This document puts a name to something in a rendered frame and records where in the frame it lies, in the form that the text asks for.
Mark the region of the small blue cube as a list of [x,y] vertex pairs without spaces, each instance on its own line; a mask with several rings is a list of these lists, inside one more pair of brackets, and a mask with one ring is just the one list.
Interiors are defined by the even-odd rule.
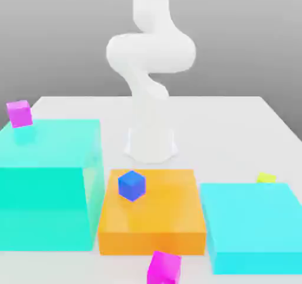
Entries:
[[129,171],[118,177],[118,190],[119,195],[134,202],[146,193],[146,177]]

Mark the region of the small yellow cube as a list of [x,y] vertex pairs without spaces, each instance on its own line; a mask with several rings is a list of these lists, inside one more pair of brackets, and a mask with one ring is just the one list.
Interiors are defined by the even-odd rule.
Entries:
[[260,172],[257,176],[257,183],[275,183],[277,177],[272,174]]

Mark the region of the small purple cube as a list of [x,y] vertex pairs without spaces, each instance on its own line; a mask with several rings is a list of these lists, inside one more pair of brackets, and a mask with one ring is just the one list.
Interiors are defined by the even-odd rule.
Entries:
[[32,125],[31,106],[27,100],[8,102],[6,109],[13,128]]

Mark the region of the small magenta cube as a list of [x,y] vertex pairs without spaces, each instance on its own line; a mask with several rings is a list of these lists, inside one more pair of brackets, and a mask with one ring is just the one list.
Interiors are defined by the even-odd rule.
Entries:
[[147,271],[147,284],[179,284],[182,257],[154,251]]

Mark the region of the large orange box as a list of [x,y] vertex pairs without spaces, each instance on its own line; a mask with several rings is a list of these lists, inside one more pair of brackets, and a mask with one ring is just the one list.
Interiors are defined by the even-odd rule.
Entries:
[[146,193],[131,202],[118,192],[125,169],[112,169],[101,211],[102,255],[203,255],[206,226],[191,169],[140,169]]

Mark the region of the large turquoise box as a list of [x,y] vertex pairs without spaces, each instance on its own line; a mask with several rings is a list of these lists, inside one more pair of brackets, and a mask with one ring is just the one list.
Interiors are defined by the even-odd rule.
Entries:
[[0,251],[90,251],[104,197],[97,119],[0,130]]

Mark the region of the large cyan box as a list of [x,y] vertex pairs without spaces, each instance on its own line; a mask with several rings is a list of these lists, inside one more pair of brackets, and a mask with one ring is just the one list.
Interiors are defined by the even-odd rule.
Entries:
[[215,275],[302,275],[302,205],[285,183],[203,183]]

